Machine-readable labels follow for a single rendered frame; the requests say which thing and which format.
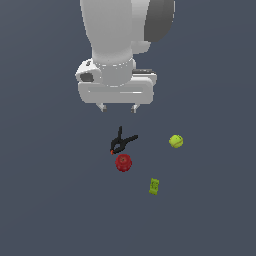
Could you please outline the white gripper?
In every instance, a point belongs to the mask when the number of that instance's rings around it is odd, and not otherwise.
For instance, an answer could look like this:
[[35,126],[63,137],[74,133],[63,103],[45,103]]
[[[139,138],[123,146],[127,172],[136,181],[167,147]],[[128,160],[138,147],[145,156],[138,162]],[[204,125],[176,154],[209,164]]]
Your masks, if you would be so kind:
[[103,103],[134,103],[131,113],[136,113],[138,104],[150,104],[153,101],[156,81],[157,74],[152,69],[135,69],[131,80],[121,86],[79,82],[78,91],[85,103],[95,103],[102,112],[107,112],[107,106]]

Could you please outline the black spring clamp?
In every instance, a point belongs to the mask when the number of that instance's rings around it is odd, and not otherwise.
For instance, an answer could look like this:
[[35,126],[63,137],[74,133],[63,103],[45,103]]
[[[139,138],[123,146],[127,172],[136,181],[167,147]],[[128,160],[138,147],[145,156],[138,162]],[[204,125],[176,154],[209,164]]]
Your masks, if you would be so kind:
[[122,127],[119,127],[118,136],[111,141],[110,153],[112,155],[122,152],[129,142],[134,141],[138,138],[137,135],[133,135],[131,137],[122,139],[121,135]]

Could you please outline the red apple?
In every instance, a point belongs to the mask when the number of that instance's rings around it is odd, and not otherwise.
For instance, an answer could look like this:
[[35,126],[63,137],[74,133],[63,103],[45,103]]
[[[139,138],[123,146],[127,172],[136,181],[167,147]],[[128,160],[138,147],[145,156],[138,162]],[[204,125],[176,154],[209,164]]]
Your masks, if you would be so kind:
[[128,171],[132,166],[131,157],[128,154],[120,154],[115,161],[116,168],[121,172]]

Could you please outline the yellow-green tennis ball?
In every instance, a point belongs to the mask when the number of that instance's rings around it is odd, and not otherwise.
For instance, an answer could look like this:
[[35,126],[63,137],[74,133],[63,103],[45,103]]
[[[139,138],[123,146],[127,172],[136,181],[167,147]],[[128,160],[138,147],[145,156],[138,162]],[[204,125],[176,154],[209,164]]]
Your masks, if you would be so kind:
[[179,148],[183,145],[183,137],[180,135],[173,135],[170,139],[169,139],[169,144],[173,147],[173,148]]

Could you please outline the green rectangular block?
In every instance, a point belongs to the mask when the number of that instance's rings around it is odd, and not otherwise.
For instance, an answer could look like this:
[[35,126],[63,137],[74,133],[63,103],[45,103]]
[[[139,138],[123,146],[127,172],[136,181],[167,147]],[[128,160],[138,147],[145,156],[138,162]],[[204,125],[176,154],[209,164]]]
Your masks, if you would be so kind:
[[156,195],[158,192],[158,186],[159,186],[159,180],[152,178],[150,183],[149,193]]

